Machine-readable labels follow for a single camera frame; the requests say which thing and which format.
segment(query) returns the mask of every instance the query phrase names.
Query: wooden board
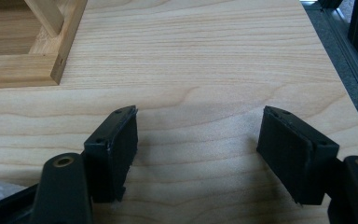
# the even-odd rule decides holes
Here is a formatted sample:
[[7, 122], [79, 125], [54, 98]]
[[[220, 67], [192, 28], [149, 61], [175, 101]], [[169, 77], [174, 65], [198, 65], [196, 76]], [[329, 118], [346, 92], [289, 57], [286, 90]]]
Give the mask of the wooden board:
[[358, 114], [297, 0], [90, 0], [60, 86], [0, 90], [0, 180], [137, 105], [124, 200], [95, 223], [328, 223], [296, 205], [255, 152], [262, 110], [289, 110], [358, 155]]
[[28, 53], [39, 31], [40, 22], [23, 0], [0, 1], [0, 55]]
[[[23, 54], [28, 54], [30, 57], [35, 56], [33, 62], [40, 62], [40, 64], [32, 63], [28, 66], [26, 61], [17, 61], [17, 66], [20, 67], [24, 73], [13, 74], [10, 76], [10, 79], [7, 79], [5, 74], [11, 71], [5, 67], [0, 67], [0, 74], [3, 74], [3, 76], [0, 76], [0, 88], [59, 84], [87, 0], [57, 0], [54, 2], [64, 20], [60, 33], [55, 37], [51, 37], [44, 27], [40, 28], [40, 24], [39, 32], [31, 35], [31, 31], [27, 30], [32, 26], [32, 22], [34, 22], [34, 16], [30, 14], [30, 9], [17, 2], [12, 3], [14, 5], [13, 8], [10, 7], [11, 4], [1, 4], [1, 2], [2, 1], [0, 1], [0, 60], [6, 59], [7, 55], [22, 57]], [[43, 60], [41, 60], [43, 58], [39, 57], [40, 55], [48, 54], [56, 55], [57, 58], [54, 61], [59, 63], [51, 64], [50, 61], [43, 62]], [[8, 64], [12, 62], [0, 61], [0, 63]], [[51, 64], [48, 72], [45, 69], [46, 67], [44, 67], [46, 64]], [[44, 70], [38, 71], [35, 69], [35, 66], [43, 67]]]

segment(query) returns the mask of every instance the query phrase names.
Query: workbench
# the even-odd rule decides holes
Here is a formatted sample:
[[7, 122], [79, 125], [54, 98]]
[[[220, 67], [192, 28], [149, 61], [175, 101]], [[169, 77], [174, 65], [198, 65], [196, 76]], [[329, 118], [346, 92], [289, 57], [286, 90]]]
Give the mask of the workbench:
[[263, 108], [288, 110], [358, 155], [358, 113], [297, 0], [89, 0], [60, 86], [0, 89], [0, 180], [38, 182], [136, 105], [122, 203], [95, 223], [328, 223], [293, 202], [255, 151]]

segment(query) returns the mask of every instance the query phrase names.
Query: wood edge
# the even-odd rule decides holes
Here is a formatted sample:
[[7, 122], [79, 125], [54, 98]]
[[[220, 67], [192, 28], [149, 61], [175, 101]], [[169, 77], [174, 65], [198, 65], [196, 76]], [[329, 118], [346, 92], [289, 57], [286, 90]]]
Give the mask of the wood edge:
[[61, 66], [54, 69], [54, 73], [51, 75], [57, 84], [60, 84], [61, 82], [63, 70], [66, 66], [66, 60], [75, 40], [76, 31], [87, 4], [87, 0], [66, 1], [71, 1], [71, 6], [75, 5], [75, 7], [70, 10], [71, 6], [65, 7], [64, 3], [58, 5], [59, 8], [63, 8], [62, 15], [64, 15], [64, 22], [60, 35], [57, 37], [50, 37], [46, 35], [47, 31], [42, 27], [38, 35], [38, 38], [41, 38], [41, 40], [36, 39], [29, 51], [30, 54], [54, 52], [60, 55]]
[[[34, 72], [40, 63], [48, 71]], [[56, 86], [61, 67], [59, 54], [0, 55], [0, 88]]]

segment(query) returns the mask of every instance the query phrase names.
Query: wooden frame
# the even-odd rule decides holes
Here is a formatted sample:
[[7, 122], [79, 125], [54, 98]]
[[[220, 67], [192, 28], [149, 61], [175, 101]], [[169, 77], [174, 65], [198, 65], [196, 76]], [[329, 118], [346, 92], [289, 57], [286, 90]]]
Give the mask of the wooden frame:
[[42, 27], [28, 53], [0, 54], [0, 88], [60, 83], [87, 0], [25, 2]]

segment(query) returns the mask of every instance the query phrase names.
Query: light wood grain surface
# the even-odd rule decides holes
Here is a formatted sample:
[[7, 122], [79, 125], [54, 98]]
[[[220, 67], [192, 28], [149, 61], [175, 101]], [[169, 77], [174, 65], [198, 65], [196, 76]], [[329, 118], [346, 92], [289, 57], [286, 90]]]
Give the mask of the light wood grain surface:
[[358, 155], [358, 114], [297, 0], [89, 0], [61, 86], [0, 90], [0, 180], [38, 181], [137, 105], [124, 200], [96, 223], [328, 223], [255, 152], [265, 105]]

